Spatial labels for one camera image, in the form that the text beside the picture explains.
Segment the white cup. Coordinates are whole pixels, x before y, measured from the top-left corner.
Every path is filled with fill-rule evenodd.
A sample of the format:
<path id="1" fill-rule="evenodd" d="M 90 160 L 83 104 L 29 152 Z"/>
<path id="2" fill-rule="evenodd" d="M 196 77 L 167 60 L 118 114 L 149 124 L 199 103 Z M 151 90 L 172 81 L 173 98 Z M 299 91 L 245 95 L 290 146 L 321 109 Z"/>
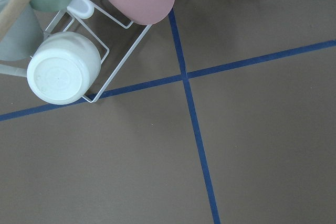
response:
<path id="1" fill-rule="evenodd" d="M 35 52 L 27 67 L 27 81 L 43 101 L 64 105 L 79 100 L 100 69 L 100 54 L 88 38 L 70 31 L 59 32 Z"/>

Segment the pale grey cup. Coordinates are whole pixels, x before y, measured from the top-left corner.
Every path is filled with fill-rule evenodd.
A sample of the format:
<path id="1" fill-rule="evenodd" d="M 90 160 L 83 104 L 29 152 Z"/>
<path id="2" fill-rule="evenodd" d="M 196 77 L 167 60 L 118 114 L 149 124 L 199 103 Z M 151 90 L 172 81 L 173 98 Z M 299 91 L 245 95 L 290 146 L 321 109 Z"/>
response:
<path id="1" fill-rule="evenodd" d="M 9 0 L 1 0 L 3 9 Z M 43 42 L 43 31 L 30 5 L 27 5 L 1 40 L 1 60 L 17 61 L 32 56 Z"/>

